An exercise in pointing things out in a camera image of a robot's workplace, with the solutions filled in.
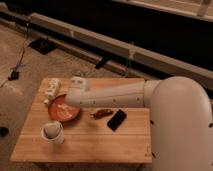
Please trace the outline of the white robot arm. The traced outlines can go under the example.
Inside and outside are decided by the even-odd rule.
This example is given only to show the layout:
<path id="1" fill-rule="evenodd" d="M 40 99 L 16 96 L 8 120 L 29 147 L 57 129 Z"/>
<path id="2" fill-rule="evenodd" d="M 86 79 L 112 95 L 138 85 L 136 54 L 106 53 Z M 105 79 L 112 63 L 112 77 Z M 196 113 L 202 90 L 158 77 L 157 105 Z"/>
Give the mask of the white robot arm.
<path id="1" fill-rule="evenodd" d="M 91 90 L 73 77 L 66 103 L 150 109 L 152 171 L 213 171 L 213 111 L 204 88 L 181 76 Z"/>

